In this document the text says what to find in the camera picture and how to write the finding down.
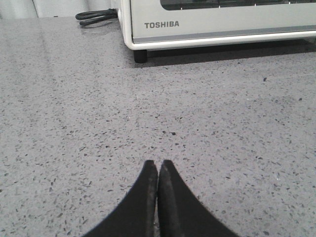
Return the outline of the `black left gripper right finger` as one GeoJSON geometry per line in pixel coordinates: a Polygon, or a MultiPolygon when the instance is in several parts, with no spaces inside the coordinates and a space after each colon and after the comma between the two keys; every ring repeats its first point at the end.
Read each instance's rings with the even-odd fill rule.
{"type": "Polygon", "coordinates": [[[158,182],[161,237],[236,237],[199,202],[170,160],[164,160],[158,182]]]}

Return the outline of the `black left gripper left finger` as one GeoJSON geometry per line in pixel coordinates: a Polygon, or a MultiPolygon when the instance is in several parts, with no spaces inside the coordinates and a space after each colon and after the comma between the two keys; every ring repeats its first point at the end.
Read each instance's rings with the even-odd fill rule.
{"type": "Polygon", "coordinates": [[[158,171],[147,160],[124,199],[86,237],[152,237],[156,207],[158,171]]]}

